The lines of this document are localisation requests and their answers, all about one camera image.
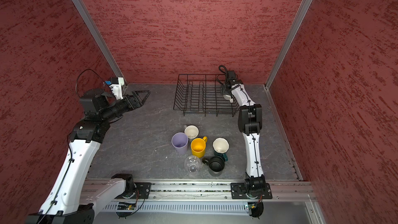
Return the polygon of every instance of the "black wire dish rack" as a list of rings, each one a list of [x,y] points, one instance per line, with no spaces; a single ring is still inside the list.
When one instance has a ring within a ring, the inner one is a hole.
[[[177,81],[174,110],[185,114],[231,114],[234,116],[239,109],[235,98],[233,103],[224,99],[219,74],[180,74]]]

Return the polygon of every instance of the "robotic arm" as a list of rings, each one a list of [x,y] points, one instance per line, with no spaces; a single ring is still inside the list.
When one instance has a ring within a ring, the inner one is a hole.
[[[91,89],[80,98],[85,117],[69,136],[69,150],[57,180],[37,214],[30,214],[26,224],[92,223],[94,217],[110,201],[120,196],[135,197],[130,174],[116,174],[102,189],[80,202],[80,194],[90,164],[108,131],[112,120],[125,112],[142,107],[149,91],[133,91],[121,95],[122,78],[111,78],[110,88],[116,101],[109,104],[102,89]],[[140,93],[146,93],[141,99]]]
[[[266,190],[266,180],[260,162],[259,139],[262,128],[262,108],[251,100],[245,90],[243,82],[239,80],[234,71],[228,71],[225,66],[218,68],[225,74],[221,91],[226,100],[233,102],[235,97],[238,102],[239,117],[238,127],[246,144],[247,167],[245,179],[246,195],[248,198],[258,198]]]

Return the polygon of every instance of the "ventilation grille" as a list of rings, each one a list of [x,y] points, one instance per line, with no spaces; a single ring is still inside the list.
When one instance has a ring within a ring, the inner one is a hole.
[[[111,202],[103,212],[133,212],[135,210],[117,210],[118,202]],[[196,214],[242,214],[248,212],[247,202],[145,202],[140,212],[171,212]]]

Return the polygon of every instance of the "yellow mug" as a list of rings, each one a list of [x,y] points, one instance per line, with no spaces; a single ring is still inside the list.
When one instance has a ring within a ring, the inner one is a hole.
[[[191,150],[192,150],[192,155],[197,156],[199,158],[203,157],[206,152],[206,142],[207,142],[207,137],[203,138],[195,138],[191,142]]]

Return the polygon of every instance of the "mug handle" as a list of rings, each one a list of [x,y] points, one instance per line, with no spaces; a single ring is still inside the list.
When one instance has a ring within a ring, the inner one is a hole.
[[[205,165],[209,165],[209,159],[208,158],[206,158],[206,157],[204,157],[204,158],[202,158],[202,163],[204,163]]]
[[[220,153],[220,152],[214,151],[214,155],[221,157],[224,160],[224,162],[228,161],[228,157],[226,156],[226,153]]]

